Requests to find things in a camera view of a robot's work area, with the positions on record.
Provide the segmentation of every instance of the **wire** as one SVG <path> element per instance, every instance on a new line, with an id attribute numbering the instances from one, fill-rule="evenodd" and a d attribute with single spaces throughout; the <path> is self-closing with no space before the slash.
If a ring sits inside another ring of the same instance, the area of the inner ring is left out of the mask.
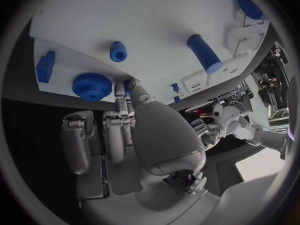
<path id="1" fill-rule="evenodd" d="M 245 108 L 245 110 L 246 110 L 246 112 L 247 112 L 247 114 L 248 114 L 249 119 L 250 119 L 253 123 L 255 123 L 256 125 L 261 126 L 261 127 L 265 128 L 265 129 L 267 129 L 267 130 L 271 130 L 269 127 L 260 125 L 260 124 L 258 124 L 257 122 L 255 122 L 255 121 L 253 120 L 253 118 L 250 116 L 250 114 L 249 114 L 249 112 L 248 112 L 248 110 L 247 110 L 247 108 L 245 107 L 244 104 L 242 104 L 242 103 L 239 102 L 239 101 L 232 101 L 231 103 L 229 103 L 229 106 L 230 106 L 232 103 L 239 103 L 239 104 L 241 104 L 241 105 Z"/>

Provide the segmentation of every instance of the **red object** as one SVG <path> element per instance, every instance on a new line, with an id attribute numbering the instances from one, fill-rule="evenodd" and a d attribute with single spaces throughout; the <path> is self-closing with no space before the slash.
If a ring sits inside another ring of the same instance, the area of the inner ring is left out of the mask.
<path id="1" fill-rule="evenodd" d="M 203 114 L 203 110 L 201 108 L 195 110 L 195 112 L 196 112 L 197 116 L 200 116 L 201 114 Z"/>

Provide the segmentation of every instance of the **blue plastic part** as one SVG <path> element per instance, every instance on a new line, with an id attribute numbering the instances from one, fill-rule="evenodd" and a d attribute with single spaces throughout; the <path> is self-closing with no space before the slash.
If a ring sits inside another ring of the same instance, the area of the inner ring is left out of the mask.
<path id="1" fill-rule="evenodd" d="M 42 56 L 38 61 L 35 71 L 37 80 L 40 83 L 48 84 L 52 75 L 55 63 L 55 52 L 49 51 L 46 56 Z"/>
<path id="2" fill-rule="evenodd" d="M 254 20 L 266 20 L 267 17 L 251 0 L 238 0 L 240 8 L 243 12 Z"/>
<path id="3" fill-rule="evenodd" d="M 114 62 L 122 62 L 127 58 L 127 50 L 120 41 L 114 42 L 110 47 L 110 59 Z"/>
<path id="4" fill-rule="evenodd" d="M 172 87 L 173 87 L 173 91 L 176 92 L 176 93 L 178 93 L 178 91 L 179 91 L 179 86 L 177 85 L 177 83 L 173 83 L 173 84 L 172 84 Z"/>
<path id="5" fill-rule="evenodd" d="M 112 82 L 98 73 L 83 73 L 73 81 L 73 92 L 87 102 L 97 102 L 112 92 Z"/>
<path id="6" fill-rule="evenodd" d="M 174 101 L 176 104 L 180 104 L 180 97 L 179 96 L 174 97 Z"/>
<path id="7" fill-rule="evenodd" d="M 123 82 L 124 90 L 125 90 L 125 93 L 126 93 L 127 96 L 130 96 L 129 82 L 130 82 L 130 80 L 126 80 L 125 82 Z"/>
<path id="8" fill-rule="evenodd" d="M 222 62 L 210 46 L 200 37 L 199 34 L 191 36 L 187 45 L 196 55 L 207 74 L 212 74 L 222 67 Z"/>

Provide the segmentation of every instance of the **cable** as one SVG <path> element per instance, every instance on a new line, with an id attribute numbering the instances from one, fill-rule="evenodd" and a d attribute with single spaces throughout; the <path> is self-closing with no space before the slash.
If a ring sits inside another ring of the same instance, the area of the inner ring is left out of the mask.
<path id="1" fill-rule="evenodd" d="M 248 113 L 249 119 L 250 119 L 253 123 L 255 123 L 256 125 L 261 126 L 261 127 L 265 128 L 265 129 L 267 129 L 267 130 L 271 130 L 269 127 L 260 125 L 260 124 L 258 124 L 257 122 L 255 122 L 255 121 L 253 120 L 253 118 L 250 116 L 250 114 L 249 114 L 247 108 L 244 106 L 244 104 L 242 104 L 242 103 L 239 102 L 239 101 L 232 101 L 231 103 L 229 103 L 229 106 L 230 106 L 232 103 L 239 103 L 239 104 L 241 104 L 241 105 L 245 108 L 246 112 Z"/>

